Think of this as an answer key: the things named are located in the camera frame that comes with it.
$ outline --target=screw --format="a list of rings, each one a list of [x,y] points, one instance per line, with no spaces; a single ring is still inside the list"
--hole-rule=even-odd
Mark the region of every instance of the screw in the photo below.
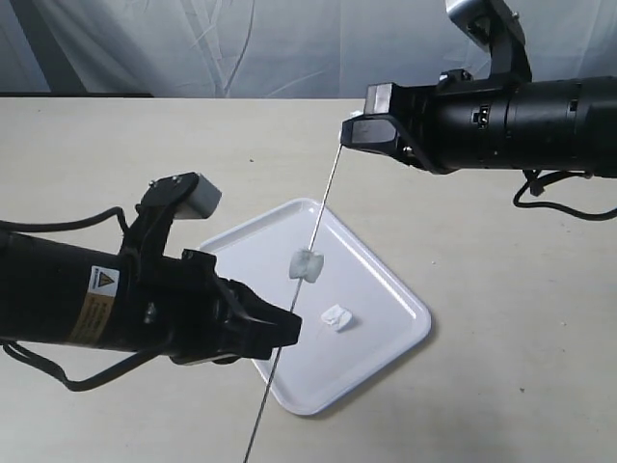
[[[153,302],[148,302],[148,308],[146,309],[146,316],[144,317],[144,323],[149,325],[154,321],[156,317],[156,306]]]

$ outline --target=warning label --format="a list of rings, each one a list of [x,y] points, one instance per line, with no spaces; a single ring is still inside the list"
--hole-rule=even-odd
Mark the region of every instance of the warning label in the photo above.
[[[68,343],[90,345],[100,338],[114,308],[120,271],[93,267],[81,313],[68,337]]]

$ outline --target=white plastic tray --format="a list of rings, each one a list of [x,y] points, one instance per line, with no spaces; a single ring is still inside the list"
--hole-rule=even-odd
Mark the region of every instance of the white plastic tray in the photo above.
[[[308,246],[319,203],[300,199],[205,241],[218,257],[217,273],[250,286],[259,297],[288,309],[297,282],[291,256]],[[304,282],[295,313],[303,318],[298,343],[286,347],[272,395],[287,411],[313,415],[418,344],[431,328],[426,307],[326,208],[315,252],[325,257],[315,284]],[[340,333],[320,315],[334,304],[352,312]],[[266,381],[272,367],[257,361]]]

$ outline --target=thin wire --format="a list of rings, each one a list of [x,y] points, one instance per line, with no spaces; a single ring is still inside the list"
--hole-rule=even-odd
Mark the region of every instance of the thin wire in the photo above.
[[[342,151],[343,145],[338,145],[338,150],[336,151],[335,162],[332,166],[332,170],[330,171],[330,176],[328,177],[328,183],[326,184],[326,191],[324,192],[323,200],[321,201],[321,205],[319,206],[319,212],[317,212],[317,220],[315,221],[315,226],[312,229],[312,234],[310,236],[310,241],[308,242],[308,250],[312,251],[312,247],[315,244],[315,238],[317,237],[317,232],[319,231],[319,224],[321,224],[321,218],[324,215],[324,209],[326,207],[326,201],[328,200],[328,196],[330,195],[330,188],[332,187],[333,179],[335,178],[336,166],[338,165],[338,159],[340,158],[340,152]],[[302,287],[302,282],[304,279],[299,279],[298,284],[296,285],[296,292],[293,295],[293,300],[291,301],[291,307],[289,308],[289,312],[293,313],[296,309],[296,302],[298,302],[298,296],[300,296],[300,288]],[[277,355],[274,358],[274,363],[272,364],[272,370],[270,371],[270,376],[268,378],[268,382],[266,383],[266,389],[263,393],[263,397],[261,398],[261,404],[259,405],[259,411],[257,412],[257,417],[255,419],[255,425],[253,426],[253,432],[251,433],[251,439],[249,440],[249,444],[247,445],[247,451],[244,454],[243,463],[248,463],[249,457],[251,456],[251,450],[253,450],[253,444],[255,443],[255,436],[257,435],[257,430],[259,428],[259,424],[261,423],[261,417],[263,416],[263,411],[266,407],[266,402],[268,401],[268,396],[270,394],[270,389],[272,389],[272,382],[274,381],[274,375],[277,371],[277,366],[279,365],[279,359],[281,358],[282,348],[277,349]]]

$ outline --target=black cable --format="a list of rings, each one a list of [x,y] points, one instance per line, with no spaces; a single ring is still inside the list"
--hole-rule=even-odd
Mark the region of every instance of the black cable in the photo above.
[[[19,345],[14,341],[0,341],[3,350],[13,359],[25,364],[29,367],[36,368],[43,373],[50,375],[51,377],[60,381],[67,389],[74,393],[82,393],[85,391],[91,391],[92,389],[103,386],[115,379],[124,376],[129,371],[140,367],[141,365],[153,360],[154,358],[162,355],[169,343],[173,338],[173,333],[170,332],[165,342],[159,346],[152,347],[151,349],[145,349],[141,352],[137,352],[132,356],[118,362],[117,364],[103,370],[88,379],[83,381],[72,381],[67,378],[65,371],[55,362],[42,357],[39,354],[35,354],[31,350]]]
[[[514,204],[514,206],[520,207],[520,208],[526,208],[526,209],[533,209],[533,208],[540,208],[540,207],[554,209],[554,210],[563,212],[565,214],[572,215],[576,217],[577,219],[588,220],[591,222],[601,222],[605,220],[611,220],[617,217],[617,208],[614,208],[612,210],[609,210],[608,212],[603,212],[600,214],[590,214],[587,212],[581,212],[579,210],[572,209],[571,207],[567,207],[566,205],[559,204],[559,203],[551,203],[551,202],[546,202],[546,201],[523,203],[521,201],[521,197],[530,188],[533,188],[534,189],[533,193],[535,193],[536,196],[539,196],[544,191],[543,187],[548,184],[556,183],[557,181],[560,181],[566,178],[571,178],[571,177],[585,177],[584,174],[578,174],[578,173],[573,173],[573,172],[554,173],[554,174],[548,174],[544,177],[540,177],[540,173],[541,171],[533,171],[533,172],[525,171],[524,172],[525,177],[527,178],[527,181],[525,182],[523,187],[517,192],[517,194],[514,195],[514,199],[512,200],[512,203]]]
[[[100,214],[96,214],[86,219],[77,220],[74,222],[64,222],[58,224],[20,224],[16,222],[5,222],[0,220],[0,229],[7,232],[22,232],[22,233],[50,233],[50,232],[70,232],[73,230],[83,230],[94,225],[98,225],[107,219],[116,216],[120,228],[124,233],[128,232],[126,217],[124,210],[121,207],[112,207]]]

